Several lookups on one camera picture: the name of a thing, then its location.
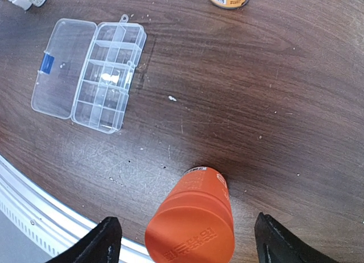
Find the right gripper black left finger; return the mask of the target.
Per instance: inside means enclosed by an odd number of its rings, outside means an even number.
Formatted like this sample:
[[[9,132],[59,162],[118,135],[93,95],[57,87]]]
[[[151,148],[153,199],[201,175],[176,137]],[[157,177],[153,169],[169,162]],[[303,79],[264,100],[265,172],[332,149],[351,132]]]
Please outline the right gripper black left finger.
[[[117,217],[106,217],[87,235],[48,263],[118,262],[122,228]]]

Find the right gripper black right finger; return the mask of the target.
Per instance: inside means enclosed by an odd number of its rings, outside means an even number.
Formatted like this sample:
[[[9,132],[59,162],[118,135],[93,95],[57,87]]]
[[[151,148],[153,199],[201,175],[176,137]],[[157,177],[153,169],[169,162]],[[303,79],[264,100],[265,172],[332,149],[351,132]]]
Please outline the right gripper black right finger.
[[[336,263],[300,240],[271,215],[259,213],[254,232],[259,262]]]

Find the orange pill bottle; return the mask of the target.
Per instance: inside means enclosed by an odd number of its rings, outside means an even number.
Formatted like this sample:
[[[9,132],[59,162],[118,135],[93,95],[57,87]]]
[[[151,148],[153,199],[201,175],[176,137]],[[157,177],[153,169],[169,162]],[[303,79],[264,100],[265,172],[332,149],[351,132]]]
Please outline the orange pill bottle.
[[[185,172],[144,235],[154,262],[230,262],[234,220],[225,178],[199,166]]]

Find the clear plastic pill organizer box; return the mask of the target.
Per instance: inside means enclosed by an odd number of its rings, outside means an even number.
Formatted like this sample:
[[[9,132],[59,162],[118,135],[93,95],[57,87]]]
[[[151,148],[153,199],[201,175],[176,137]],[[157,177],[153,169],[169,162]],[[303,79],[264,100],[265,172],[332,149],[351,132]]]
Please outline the clear plastic pill organizer box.
[[[62,18],[44,51],[33,110],[105,134],[119,131],[147,34],[142,25]]]

